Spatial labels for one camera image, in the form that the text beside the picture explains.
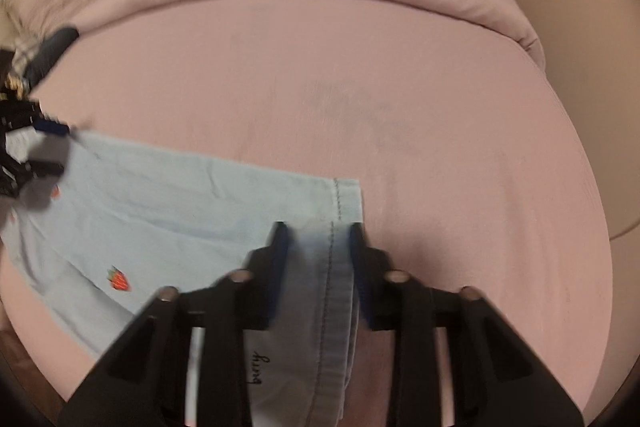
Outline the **light blue strawberry pants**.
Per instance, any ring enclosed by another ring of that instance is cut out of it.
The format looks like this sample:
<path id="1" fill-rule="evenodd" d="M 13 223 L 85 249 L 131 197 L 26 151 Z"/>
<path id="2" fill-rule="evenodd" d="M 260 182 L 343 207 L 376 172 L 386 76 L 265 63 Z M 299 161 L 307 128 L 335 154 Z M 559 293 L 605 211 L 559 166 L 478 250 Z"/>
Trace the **light blue strawberry pants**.
<path id="1" fill-rule="evenodd" d="M 1 215 L 15 268 L 63 329 L 102 355 L 158 288 L 195 291 L 238 269 L 283 222 L 291 243 L 277 315 L 246 338 L 258 426 L 342 418 L 358 324 L 347 247 L 354 180 L 317 178 L 80 132 L 6 141 L 60 162 Z"/>

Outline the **pink bed sheet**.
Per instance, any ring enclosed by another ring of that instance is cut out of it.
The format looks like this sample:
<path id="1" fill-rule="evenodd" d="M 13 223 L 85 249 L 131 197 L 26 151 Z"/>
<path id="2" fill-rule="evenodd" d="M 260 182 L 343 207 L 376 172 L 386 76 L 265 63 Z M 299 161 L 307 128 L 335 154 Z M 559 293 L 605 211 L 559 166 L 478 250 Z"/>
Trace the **pink bed sheet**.
<path id="1" fill-rule="evenodd" d="M 375 247 L 425 285 L 480 288 L 588 402 L 611 320 L 604 212 L 570 118 L 515 41 L 382 0 L 188 0 L 79 32 L 36 95 L 77 133 L 356 181 Z M 1 295 L 69 397 L 100 355 L 7 250 Z M 336 425 L 381 426 L 390 335 L 358 317 L 354 347 Z"/>

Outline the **dark folded garment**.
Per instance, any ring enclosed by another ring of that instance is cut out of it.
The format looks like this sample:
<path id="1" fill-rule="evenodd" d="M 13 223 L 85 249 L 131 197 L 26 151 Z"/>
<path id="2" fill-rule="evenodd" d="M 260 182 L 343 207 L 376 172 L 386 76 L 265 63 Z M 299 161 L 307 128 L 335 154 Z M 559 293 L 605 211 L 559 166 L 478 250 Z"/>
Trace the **dark folded garment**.
<path id="1" fill-rule="evenodd" d="M 38 52 L 24 70 L 23 81 L 29 91 L 34 90 L 37 84 L 47 77 L 60 57 L 78 38 L 77 28 L 66 26 L 43 40 Z"/>

